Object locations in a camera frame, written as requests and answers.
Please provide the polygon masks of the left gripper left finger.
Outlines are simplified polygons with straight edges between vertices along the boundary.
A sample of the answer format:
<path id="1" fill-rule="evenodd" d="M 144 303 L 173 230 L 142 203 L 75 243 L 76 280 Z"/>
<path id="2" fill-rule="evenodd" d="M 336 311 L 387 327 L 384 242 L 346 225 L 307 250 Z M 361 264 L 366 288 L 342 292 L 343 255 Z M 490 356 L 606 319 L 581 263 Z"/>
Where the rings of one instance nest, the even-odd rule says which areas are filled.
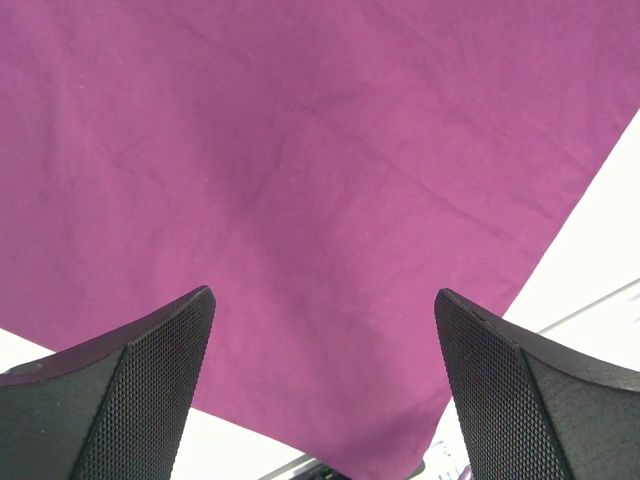
<path id="1" fill-rule="evenodd" d="M 170 478 L 214 312 L 201 286 L 2 373 L 2 478 Z"/>

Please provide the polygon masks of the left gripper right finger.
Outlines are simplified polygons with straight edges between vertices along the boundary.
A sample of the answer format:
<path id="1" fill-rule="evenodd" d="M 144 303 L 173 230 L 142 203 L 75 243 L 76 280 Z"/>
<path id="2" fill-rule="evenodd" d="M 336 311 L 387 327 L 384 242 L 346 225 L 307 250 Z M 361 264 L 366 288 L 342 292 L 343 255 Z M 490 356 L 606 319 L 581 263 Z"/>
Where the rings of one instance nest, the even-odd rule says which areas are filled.
<path id="1" fill-rule="evenodd" d="M 434 314 L 474 478 L 638 478 L 638 372 L 451 289 L 438 292 Z"/>

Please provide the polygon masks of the purple cloth mat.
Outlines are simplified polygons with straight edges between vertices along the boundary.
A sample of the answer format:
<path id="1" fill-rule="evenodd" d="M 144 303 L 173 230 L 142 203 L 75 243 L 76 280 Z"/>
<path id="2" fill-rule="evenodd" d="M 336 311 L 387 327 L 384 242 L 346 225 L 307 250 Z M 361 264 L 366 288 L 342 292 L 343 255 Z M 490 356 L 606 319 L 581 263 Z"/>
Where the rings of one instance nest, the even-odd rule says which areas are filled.
<path id="1" fill-rule="evenodd" d="M 635 1 L 5 1 L 1 325 L 206 285 L 195 406 L 399 479 L 437 292 L 505 311 L 638 107 Z"/>

